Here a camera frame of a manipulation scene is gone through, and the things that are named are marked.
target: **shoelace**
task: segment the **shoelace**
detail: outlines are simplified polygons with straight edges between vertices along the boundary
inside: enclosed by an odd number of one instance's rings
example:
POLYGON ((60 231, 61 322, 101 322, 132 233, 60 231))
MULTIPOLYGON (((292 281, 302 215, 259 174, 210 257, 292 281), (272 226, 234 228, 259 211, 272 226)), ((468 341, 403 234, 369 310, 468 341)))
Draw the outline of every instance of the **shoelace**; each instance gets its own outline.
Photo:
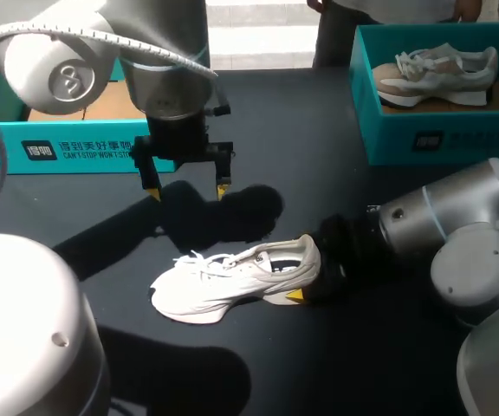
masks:
POLYGON ((190 256, 182 256, 181 258, 175 258, 174 261, 176 264, 189 264, 197 267, 199 271, 200 279, 208 279, 211 280, 212 277, 232 277, 232 272, 229 269, 232 269, 237 260, 242 256, 242 254, 234 256, 232 254, 216 254, 211 257, 203 257, 201 254, 192 250, 192 254, 195 257, 190 256))
POLYGON ((427 49, 419 49, 411 52, 409 55, 406 52, 402 52, 400 55, 396 55, 396 63, 398 64, 399 72, 405 78, 410 78, 412 75, 419 74, 426 69, 436 69, 436 62, 432 59, 424 59, 419 56, 422 52, 427 49))

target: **person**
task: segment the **person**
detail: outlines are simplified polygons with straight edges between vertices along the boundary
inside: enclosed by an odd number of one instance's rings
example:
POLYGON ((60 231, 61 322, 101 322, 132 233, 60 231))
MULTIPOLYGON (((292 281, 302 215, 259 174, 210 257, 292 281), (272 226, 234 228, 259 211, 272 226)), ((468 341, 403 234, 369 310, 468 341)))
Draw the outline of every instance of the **person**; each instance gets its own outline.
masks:
POLYGON ((314 68, 349 65, 358 25, 475 22, 483 0, 307 0, 321 13, 314 68))

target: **white sneaker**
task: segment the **white sneaker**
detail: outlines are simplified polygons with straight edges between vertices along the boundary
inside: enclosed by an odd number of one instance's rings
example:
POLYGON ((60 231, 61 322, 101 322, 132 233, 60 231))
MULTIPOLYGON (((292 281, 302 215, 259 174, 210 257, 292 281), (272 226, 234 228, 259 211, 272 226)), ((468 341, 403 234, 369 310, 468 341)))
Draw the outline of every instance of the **white sneaker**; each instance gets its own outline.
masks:
POLYGON ((465 106, 485 106, 498 72, 498 53, 460 52, 448 43, 396 55, 396 63, 373 70, 383 104, 414 107, 430 97, 465 106))
POLYGON ((244 297, 276 305, 297 304, 286 297, 319 274, 321 254, 313 239, 261 244, 237 256, 184 256, 152 284, 157 311, 186 323, 219 322, 244 297))

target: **white floor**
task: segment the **white floor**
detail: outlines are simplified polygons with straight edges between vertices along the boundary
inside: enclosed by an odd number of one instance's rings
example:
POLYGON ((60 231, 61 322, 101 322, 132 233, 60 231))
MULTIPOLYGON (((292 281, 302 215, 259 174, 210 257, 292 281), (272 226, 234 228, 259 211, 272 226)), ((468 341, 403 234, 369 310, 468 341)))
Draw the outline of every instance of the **white floor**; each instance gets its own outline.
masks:
MULTIPOLYGON (((498 0, 483 3, 496 21, 498 0)), ((207 15, 214 69, 311 66, 320 16, 305 0, 207 0, 207 15)))

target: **shoe box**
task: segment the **shoe box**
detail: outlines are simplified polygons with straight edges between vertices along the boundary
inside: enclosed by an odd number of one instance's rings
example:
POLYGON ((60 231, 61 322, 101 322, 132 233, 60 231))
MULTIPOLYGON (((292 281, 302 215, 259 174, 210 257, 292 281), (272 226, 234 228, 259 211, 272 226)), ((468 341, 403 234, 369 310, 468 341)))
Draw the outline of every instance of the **shoe box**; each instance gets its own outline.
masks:
POLYGON ((485 107, 429 99, 411 109, 381 105, 372 68, 395 55, 449 43, 463 52, 489 46, 499 55, 499 23, 359 26, 350 82, 371 165, 472 163, 499 157, 499 74, 485 107))
MULTIPOLYGON (((149 134, 145 115, 130 100, 120 65, 105 91, 89 107, 54 116, 27 108, 0 76, 0 131, 9 155, 9 173, 137 172, 130 149, 149 134)), ((175 162, 154 158, 159 172, 175 162)))

